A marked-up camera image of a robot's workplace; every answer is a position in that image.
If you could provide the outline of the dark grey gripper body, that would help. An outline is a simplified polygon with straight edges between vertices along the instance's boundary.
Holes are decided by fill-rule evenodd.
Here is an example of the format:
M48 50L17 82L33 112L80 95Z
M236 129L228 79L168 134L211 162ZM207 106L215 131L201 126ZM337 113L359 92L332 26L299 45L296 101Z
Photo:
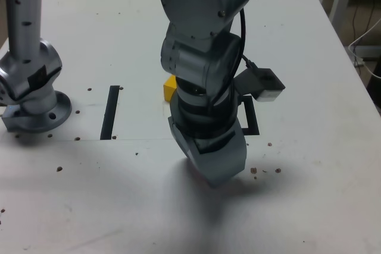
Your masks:
M221 136L210 139L194 139L195 149L193 152L197 154L213 153L223 149L234 138L235 131L230 131Z

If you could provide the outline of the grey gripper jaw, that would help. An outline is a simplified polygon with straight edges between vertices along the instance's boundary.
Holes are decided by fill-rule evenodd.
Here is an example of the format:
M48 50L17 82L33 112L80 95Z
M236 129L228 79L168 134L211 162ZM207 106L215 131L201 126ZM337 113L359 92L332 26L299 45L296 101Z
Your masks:
M172 117L168 118L168 122L175 141L210 186L222 185L245 169L247 148L245 136L238 120L227 131L236 133L227 146L217 152L202 155L193 152L195 149L194 138L181 132L175 126Z

